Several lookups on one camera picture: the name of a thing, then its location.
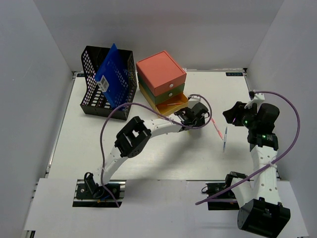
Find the blue pen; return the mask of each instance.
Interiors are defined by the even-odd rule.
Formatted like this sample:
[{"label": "blue pen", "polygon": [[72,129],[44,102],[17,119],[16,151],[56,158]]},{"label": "blue pen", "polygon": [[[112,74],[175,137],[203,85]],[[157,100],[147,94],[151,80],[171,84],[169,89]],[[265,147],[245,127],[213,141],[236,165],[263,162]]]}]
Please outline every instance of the blue pen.
[{"label": "blue pen", "polygon": [[224,132],[224,139],[223,139],[223,152],[224,152],[224,150],[226,148],[227,133],[228,133],[228,127],[226,126],[226,131]]}]

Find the gray wall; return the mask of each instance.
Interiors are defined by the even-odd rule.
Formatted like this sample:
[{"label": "gray wall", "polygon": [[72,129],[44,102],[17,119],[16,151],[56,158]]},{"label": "gray wall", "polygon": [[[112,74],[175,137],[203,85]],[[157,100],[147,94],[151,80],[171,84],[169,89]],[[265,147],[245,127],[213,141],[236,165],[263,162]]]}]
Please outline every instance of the gray wall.
[{"label": "gray wall", "polygon": [[283,0],[35,0],[71,70],[86,45],[167,50],[191,69],[248,67]]},{"label": "gray wall", "polygon": [[0,3],[0,236],[19,238],[71,72],[31,0]]},{"label": "gray wall", "polygon": [[[291,100],[301,117],[301,133],[294,149],[279,163],[291,181],[311,237],[317,237],[316,103],[317,1],[285,0],[248,70],[249,85],[279,92]],[[266,96],[279,106],[276,123],[280,151],[294,138],[296,119],[279,98]]]}]

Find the barcode sticker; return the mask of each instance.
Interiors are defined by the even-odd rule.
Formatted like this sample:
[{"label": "barcode sticker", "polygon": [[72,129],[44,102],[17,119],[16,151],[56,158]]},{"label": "barcode sticker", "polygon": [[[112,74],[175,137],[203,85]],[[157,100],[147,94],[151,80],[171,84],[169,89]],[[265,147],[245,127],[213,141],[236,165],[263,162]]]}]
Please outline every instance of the barcode sticker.
[{"label": "barcode sticker", "polygon": [[106,92],[109,87],[109,83],[104,75],[101,77],[101,80],[97,82],[97,84],[103,93]]}]

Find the purple cable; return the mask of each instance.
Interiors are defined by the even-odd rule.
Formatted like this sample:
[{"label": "purple cable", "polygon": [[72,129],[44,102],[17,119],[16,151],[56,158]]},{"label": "purple cable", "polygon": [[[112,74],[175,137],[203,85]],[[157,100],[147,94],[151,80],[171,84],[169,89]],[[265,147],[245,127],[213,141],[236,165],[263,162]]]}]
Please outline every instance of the purple cable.
[{"label": "purple cable", "polygon": [[[257,91],[257,92],[254,92],[254,93],[256,93],[256,94],[258,94],[258,93],[274,94],[274,95],[276,95],[276,96],[278,96],[278,97],[284,99],[284,100],[292,107],[292,109],[294,110],[294,112],[295,112],[295,114],[296,114],[296,118],[297,118],[297,131],[296,131],[296,135],[295,135],[295,137],[294,137],[294,140],[293,140],[292,144],[288,147],[288,149],[287,149],[283,154],[281,154],[281,155],[278,156],[275,160],[272,161],[272,164],[275,164],[275,163],[278,162],[280,159],[282,159],[282,158],[293,148],[293,146],[295,145],[295,143],[296,143],[296,141],[297,141],[297,139],[298,139],[298,136],[299,136],[299,131],[300,131],[300,129],[301,129],[301,120],[300,120],[300,118],[299,118],[299,114],[298,114],[298,111],[297,111],[297,109],[295,108],[295,106],[294,106],[287,98],[285,98],[283,95],[281,95],[281,94],[279,94],[279,93],[275,93],[275,92],[270,92],[270,91]],[[226,188],[226,189],[224,189],[224,190],[222,190],[222,191],[220,191],[220,192],[218,192],[218,193],[216,193],[216,194],[214,194],[214,195],[212,195],[212,196],[210,196],[210,197],[208,197],[208,198],[206,198],[206,199],[204,199],[204,200],[201,200],[201,201],[199,201],[199,202],[196,202],[195,205],[200,205],[200,204],[202,204],[202,203],[204,203],[204,202],[210,202],[210,201],[212,201],[214,198],[218,197],[219,195],[222,195],[222,194],[224,194],[225,192],[228,192],[229,190],[231,190],[231,189],[233,189],[233,188],[239,186],[240,184],[244,183],[245,181],[250,180],[250,179],[253,178],[255,175],[257,175],[257,174],[263,172],[264,170],[266,170],[266,169],[267,169],[268,167],[270,167],[270,166],[271,166],[271,165],[265,165],[263,168],[261,168],[261,169],[255,171],[254,173],[252,173],[251,175],[247,176],[247,177],[244,178],[243,180],[241,180],[241,181],[235,183],[234,185],[232,185],[232,186],[230,186],[230,187],[228,187],[228,188]]]},{"label": "purple cable", "polygon": [[149,110],[149,111],[151,111],[151,112],[157,114],[157,115],[160,116],[162,119],[167,120],[167,121],[170,121],[170,122],[172,122],[172,123],[174,123],[174,124],[176,124],[176,125],[180,125],[180,126],[182,126],[182,127],[184,127],[184,128],[187,128],[187,129],[200,129],[200,128],[203,128],[204,126],[206,126],[206,125],[210,122],[210,120],[211,120],[211,113],[212,113],[212,111],[211,111],[211,106],[210,106],[209,102],[207,101],[207,99],[206,99],[205,97],[203,97],[203,96],[201,96],[201,95],[199,95],[199,94],[191,94],[191,95],[189,95],[188,98],[190,98],[191,96],[197,96],[197,97],[201,97],[202,99],[204,99],[205,102],[207,103],[208,107],[209,107],[209,110],[210,110],[210,117],[209,117],[208,121],[207,121],[204,125],[199,126],[199,127],[191,127],[191,126],[186,126],[186,125],[183,125],[183,124],[181,124],[181,123],[178,123],[178,122],[176,122],[176,121],[174,121],[174,120],[171,120],[170,118],[168,118],[168,117],[166,117],[166,116],[164,116],[164,115],[162,115],[162,114],[160,114],[160,113],[154,111],[153,109],[151,109],[151,108],[149,108],[149,107],[147,107],[147,106],[144,106],[144,105],[142,105],[142,104],[140,104],[140,103],[124,103],[124,104],[122,104],[122,105],[116,107],[115,109],[113,109],[113,111],[109,114],[109,116],[108,116],[107,119],[105,120],[104,125],[103,125],[103,127],[102,127],[102,129],[101,129],[101,132],[100,132],[100,148],[101,148],[101,154],[102,154],[102,156],[103,156],[103,168],[102,168],[102,170],[101,170],[101,179],[100,179],[100,180],[101,180],[101,185],[102,185],[103,188],[111,195],[111,197],[114,199],[114,201],[115,201],[115,203],[116,203],[116,205],[117,205],[118,207],[120,207],[119,204],[118,204],[118,201],[115,199],[115,197],[114,197],[114,195],[112,194],[112,192],[105,186],[105,184],[104,184],[104,182],[103,182],[104,168],[105,168],[105,166],[106,166],[105,152],[104,152],[104,146],[103,146],[103,133],[104,133],[106,124],[108,123],[109,119],[110,119],[110,118],[113,116],[113,114],[114,114],[116,111],[118,111],[120,108],[125,107],[125,106],[129,106],[129,105],[137,105],[137,106],[140,106],[140,107],[142,107],[142,108],[145,108],[145,109],[147,109],[147,110]]}]

